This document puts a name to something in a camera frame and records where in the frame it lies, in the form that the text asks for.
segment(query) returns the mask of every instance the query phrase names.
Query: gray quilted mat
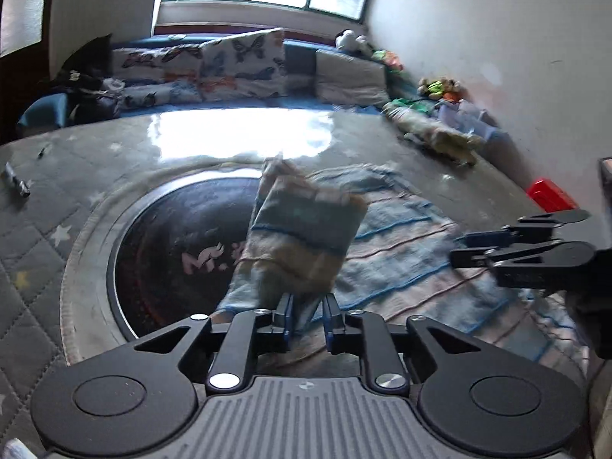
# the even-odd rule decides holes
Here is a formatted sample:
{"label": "gray quilted mat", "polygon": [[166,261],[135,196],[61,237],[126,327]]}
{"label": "gray quilted mat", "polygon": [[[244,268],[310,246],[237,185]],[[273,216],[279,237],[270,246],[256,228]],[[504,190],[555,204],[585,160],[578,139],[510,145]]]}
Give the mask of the gray quilted mat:
{"label": "gray quilted mat", "polygon": [[29,402],[42,377],[66,364],[59,330],[66,259],[105,193],[158,160],[157,148],[138,145],[145,133],[102,133],[65,130],[0,147],[2,165],[10,161],[32,191],[22,200],[0,185],[0,450],[19,438],[43,452]]}

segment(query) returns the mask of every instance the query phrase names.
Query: white star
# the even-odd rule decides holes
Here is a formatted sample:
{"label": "white star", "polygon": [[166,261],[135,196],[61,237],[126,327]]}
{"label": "white star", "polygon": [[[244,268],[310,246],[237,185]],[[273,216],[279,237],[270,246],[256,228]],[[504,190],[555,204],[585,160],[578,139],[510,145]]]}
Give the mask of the white star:
{"label": "white star", "polygon": [[63,242],[64,240],[70,240],[70,235],[68,234],[70,228],[72,228],[72,226],[66,226],[64,228],[61,225],[55,228],[55,231],[50,236],[51,240],[55,240],[55,246],[59,245],[59,243]]}
{"label": "white star", "polygon": [[93,195],[89,195],[87,200],[90,201],[91,205],[94,205],[95,203],[102,201],[103,198],[104,193],[102,193],[102,191],[96,191]]}

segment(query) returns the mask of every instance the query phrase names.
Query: star pattern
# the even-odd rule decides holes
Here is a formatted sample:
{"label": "star pattern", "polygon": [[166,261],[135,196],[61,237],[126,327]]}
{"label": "star pattern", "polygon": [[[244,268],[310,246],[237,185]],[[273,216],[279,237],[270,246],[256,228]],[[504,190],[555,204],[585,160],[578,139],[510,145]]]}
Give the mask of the star pattern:
{"label": "star pattern", "polygon": [[17,290],[25,290],[29,286],[28,271],[17,271],[15,275],[15,287]]}
{"label": "star pattern", "polygon": [[63,227],[62,225],[59,225],[57,228],[55,228],[55,231],[50,236],[50,239],[54,240],[56,247],[59,245],[60,242],[70,240],[70,235],[68,234],[70,228],[72,228],[72,226]]}

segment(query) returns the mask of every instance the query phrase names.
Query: cushion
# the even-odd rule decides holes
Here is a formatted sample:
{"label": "cushion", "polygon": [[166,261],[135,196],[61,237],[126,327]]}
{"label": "cushion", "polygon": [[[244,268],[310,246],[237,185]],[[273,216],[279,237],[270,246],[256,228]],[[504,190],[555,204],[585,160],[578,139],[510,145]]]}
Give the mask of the cushion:
{"label": "cushion", "polygon": [[165,84],[128,86],[123,90],[122,110],[154,107],[171,103],[199,103],[202,101],[197,85],[189,81]]}
{"label": "cushion", "polygon": [[118,48],[112,51],[115,78],[134,84],[185,80],[198,81],[202,45],[180,44],[167,48]]}
{"label": "cushion", "polygon": [[17,131],[20,137],[34,136],[64,128],[67,121],[68,95],[49,94],[28,107],[17,123]]}
{"label": "cushion", "polygon": [[283,29],[227,36],[202,45],[204,101],[285,96]]}
{"label": "cushion", "polygon": [[316,96],[338,105],[384,105],[389,101],[380,63],[328,50],[316,51]]}

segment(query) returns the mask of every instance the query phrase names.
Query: stuffed toy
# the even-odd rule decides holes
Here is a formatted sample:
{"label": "stuffed toy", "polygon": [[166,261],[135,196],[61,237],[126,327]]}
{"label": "stuffed toy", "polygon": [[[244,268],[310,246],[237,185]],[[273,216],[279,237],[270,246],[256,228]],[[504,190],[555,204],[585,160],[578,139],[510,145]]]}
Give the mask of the stuffed toy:
{"label": "stuffed toy", "polygon": [[397,54],[387,50],[377,50],[372,54],[372,60],[385,64],[393,71],[403,71],[404,65]]}
{"label": "stuffed toy", "polygon": [[441,78],[438,81],[421,78],[418,82],[417,93],[433,101],[444,99],[457,103],[461,99],[461,83],[447,78]]}
{"label": "stuffed toy", "polygon": [[372,54],[374,53],[374,47],[369,43],[367,36],[357,36],[357,49],[361,52],[361,54],[367,58],[371,59]]}
{"label": "stuffed toy", "polygon": [[355,32],[347,29],[336,38],[336,48],[343,52],[356,52],[359,49]]}

